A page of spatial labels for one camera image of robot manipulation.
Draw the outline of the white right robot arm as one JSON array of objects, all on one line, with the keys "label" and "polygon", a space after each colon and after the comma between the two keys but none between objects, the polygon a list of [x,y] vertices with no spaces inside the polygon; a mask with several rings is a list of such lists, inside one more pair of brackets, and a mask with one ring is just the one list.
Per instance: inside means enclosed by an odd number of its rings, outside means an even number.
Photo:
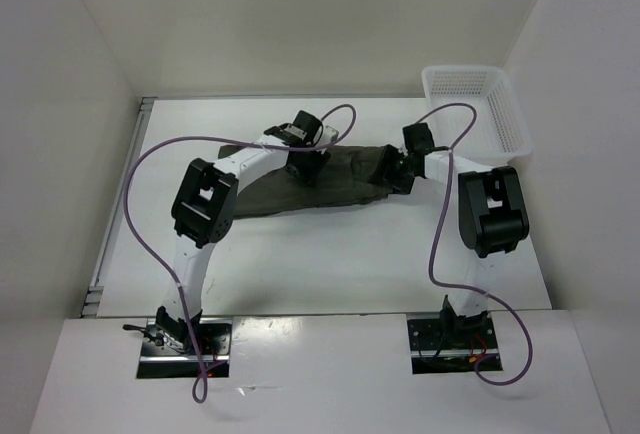
[{"label": "white right robot arm", "polygon": [[[517,171],[509,166],[490,167],[436,146],[425,123],[403,128],[406,151],[383,148],[376,175],[398,194],[411,192],[418,178],[445,186],[436,225],[428,277],[445,290],[439,313],[440,339],[460,347],[480,334],[488,322],[488,304],[505,259],[529,235],[530,224]],[[449,207],[456,206],[461,243],[474,255],[464,273],[452,280],[435,276],[436,255]]]}]

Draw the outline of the dark green shorts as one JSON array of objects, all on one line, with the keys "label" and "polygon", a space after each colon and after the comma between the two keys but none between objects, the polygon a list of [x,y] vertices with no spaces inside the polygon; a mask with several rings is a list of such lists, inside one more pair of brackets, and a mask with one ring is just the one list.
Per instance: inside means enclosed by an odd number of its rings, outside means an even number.
[{"label": "dark green shorts", "polygon": [[260,218],[315,208],[366,205],[394,192],[371,182],[381,147],[336,146],[316,182],[306,185],[281,168],[267,173],[238,194],[234,218]]}]

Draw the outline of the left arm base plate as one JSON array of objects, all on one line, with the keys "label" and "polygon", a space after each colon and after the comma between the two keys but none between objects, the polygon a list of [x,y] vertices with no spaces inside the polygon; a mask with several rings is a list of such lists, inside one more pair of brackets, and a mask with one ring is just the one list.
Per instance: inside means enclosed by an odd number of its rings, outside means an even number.
[{"label": "left arm base plate", "polygon": [[[198,342],[208,378],[229,376],[233,321],[231,318],[203,318],[198,327]],[[132,326],[143,333],[137,379],[195,379],[199,365],[192,347],[186,353],[173,349],[168,340],[160,340],[153,319],[143,327]]]}]

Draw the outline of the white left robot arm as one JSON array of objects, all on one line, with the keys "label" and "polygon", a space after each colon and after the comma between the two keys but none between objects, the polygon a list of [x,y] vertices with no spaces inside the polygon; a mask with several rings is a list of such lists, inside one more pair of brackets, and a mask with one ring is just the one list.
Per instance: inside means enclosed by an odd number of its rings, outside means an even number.
[{"label": "white left robot arm", "polygon": [[189,164],[171,208],[177,241],[172,270],[182,291],[165,296],[155,319],[175,352],[185,354],[198,345],[209,260],[231,229],[238,195],[281,168],[306,184],[315,181],[330,157],[326,146],[338,137],[336,129],[301,111],[293,122],[265,130],[254,147]]}]

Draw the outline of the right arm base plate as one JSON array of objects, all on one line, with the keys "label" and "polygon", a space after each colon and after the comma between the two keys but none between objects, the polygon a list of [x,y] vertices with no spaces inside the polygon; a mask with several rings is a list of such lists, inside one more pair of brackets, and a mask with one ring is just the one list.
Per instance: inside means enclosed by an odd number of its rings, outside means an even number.
[{"label": "right arm base plate", "polygon": [[414,375],[502,371],[498,342],[491,319],[469,332],[446,334],[435,313],[408,315],[406,319],[411,367]]}]

